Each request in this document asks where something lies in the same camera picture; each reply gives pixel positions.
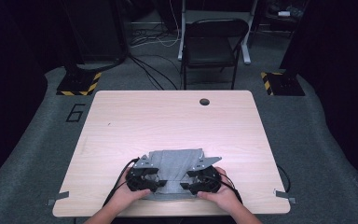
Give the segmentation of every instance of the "desk leg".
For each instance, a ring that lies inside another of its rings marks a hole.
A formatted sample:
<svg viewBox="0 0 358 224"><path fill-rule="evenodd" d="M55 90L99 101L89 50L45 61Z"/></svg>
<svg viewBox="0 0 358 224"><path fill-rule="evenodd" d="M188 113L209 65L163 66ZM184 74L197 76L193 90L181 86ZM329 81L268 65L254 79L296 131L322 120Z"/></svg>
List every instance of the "desk leg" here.
<svg viewBox="0 0 358 224"><path fill-rule="evenodd" d="M245 64L251 64L251 56L249 55L248 46L246 45L246 41L242 42L242 56L243 56L243 62Z"/></svg>
<svg viewBox="0 0 358 224"><path fill-rule="evenodd" d="M185 29L186 29L186 0L182 1L182 28L181 28L181 38L179 46L178 60L182 61L182 49L183 42L185 41Z"/></svg>
<svg viewBox="0 0 358 224"><path fill-rule="evenodd" d="M249 19L247 21L248 25L249 25L249 31L242 42L242 55L243 55L243 62L245 64L251 64L251 56L249 55L249 50L248 50L247 44L248 44L249 34L251 33L251 30L252 30L252 23L253 23L253 19L255 17L255 8L257 7L257 3L258 3L258 0L254 0L254 2L252 4L251 13L250 13Z"/></svg>

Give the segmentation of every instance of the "black chair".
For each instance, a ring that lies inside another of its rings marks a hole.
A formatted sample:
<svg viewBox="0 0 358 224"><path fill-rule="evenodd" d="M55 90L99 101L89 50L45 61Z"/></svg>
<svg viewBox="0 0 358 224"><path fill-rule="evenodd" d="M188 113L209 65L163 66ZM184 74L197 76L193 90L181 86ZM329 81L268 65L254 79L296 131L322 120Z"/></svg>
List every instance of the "black chair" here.
<svg viewBox="0 0 358 224"><path fill-rule="evenodd" d="M234 89L240 58L241 42L249 31L246 21L240 19L213 19L195 21L186 26L182 53L181 72L184 89L187 84L187 68L234 67L231 89Z"/></svg>

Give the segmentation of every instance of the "chair backrest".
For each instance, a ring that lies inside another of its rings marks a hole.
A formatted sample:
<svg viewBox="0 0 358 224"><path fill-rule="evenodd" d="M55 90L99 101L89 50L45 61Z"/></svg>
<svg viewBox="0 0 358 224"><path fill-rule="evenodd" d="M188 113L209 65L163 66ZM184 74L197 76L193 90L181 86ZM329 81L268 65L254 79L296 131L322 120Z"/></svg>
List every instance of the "chair backrest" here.
<svg viewBox="0 0 358 224"><path fill-rule="evenodd" d="M209 19L194 21L186 26L186 37L235 37L244 38L249 25L241 19Z"/></svg>

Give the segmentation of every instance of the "wooden table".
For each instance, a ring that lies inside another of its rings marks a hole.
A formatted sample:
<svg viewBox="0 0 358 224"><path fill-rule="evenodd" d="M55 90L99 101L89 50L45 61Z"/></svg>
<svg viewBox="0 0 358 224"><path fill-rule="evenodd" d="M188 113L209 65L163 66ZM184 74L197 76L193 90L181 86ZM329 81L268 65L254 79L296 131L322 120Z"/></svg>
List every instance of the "wooden table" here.
<svg viewBox="0 0 358 224"><path fill-rule="evenodd" d="M201 105L206 98L209 105ZM90 217L114 186L123 166L150 151L202 148L227 171L243 203L255 214L284 214L290 204L269 141L249 91L98 91L60 192L56 217ZM120 215L225 215L202 199L140 200Z"/></svg>

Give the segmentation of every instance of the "gray carpet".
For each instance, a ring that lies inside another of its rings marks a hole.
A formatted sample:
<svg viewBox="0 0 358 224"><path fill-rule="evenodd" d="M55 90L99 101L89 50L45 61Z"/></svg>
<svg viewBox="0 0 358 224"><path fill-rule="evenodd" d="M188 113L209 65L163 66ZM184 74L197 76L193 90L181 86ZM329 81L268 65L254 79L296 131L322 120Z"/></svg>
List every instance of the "gray carpet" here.
<svg viewBox="0 0 358 224"><path fill-rule="evenodd" d="M258 217L264 223L358 223L358 174L328 131L313 88L301 77L298 79L306 93L304 97L268 96L264 88L260 73L280 72L278 68L288 43L281 35L257 34L250 49L252 64L240 63L238 68L235 88L253 93L275 160L289 174L290 193L298 200L286 215ZM131 49L131 53L156 67L179 87L181 79L176 68L159 57L170 59L179 67L178 46L143 45ZM52 207L45 203L60 190L94 94L56 95L63 76L62 68L46 74L45 100L0 170L0 223L73 223L71 218L54 217ZM154 77L165 90L173 90L165 78L157 74ZM218 83L188 88L228 90L229 86ZM155 87L145 72L127 59L103 72L96 88L101 90L155 90ZM84 113L79 122L65 122L74 104L85 104L76 108ZM287 185L283 175L282 181ZM84 220L78 218L76 223Z"/></svg>

